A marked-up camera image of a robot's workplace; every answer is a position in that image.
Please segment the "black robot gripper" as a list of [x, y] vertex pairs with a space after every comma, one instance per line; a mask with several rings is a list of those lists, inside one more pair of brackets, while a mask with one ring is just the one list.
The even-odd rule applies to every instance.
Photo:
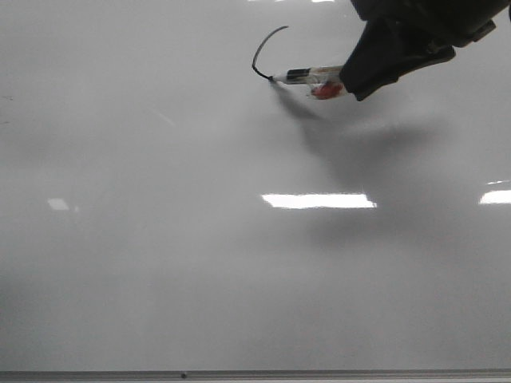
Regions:
[[452, 45], [465, 47], [480, 41], [496, 29], [493, 17], [510, 7], [509, 1], [486, 0], [351, 4], [368, 22], [339, 79], [357, 101], [408, 73], [452, 60]]

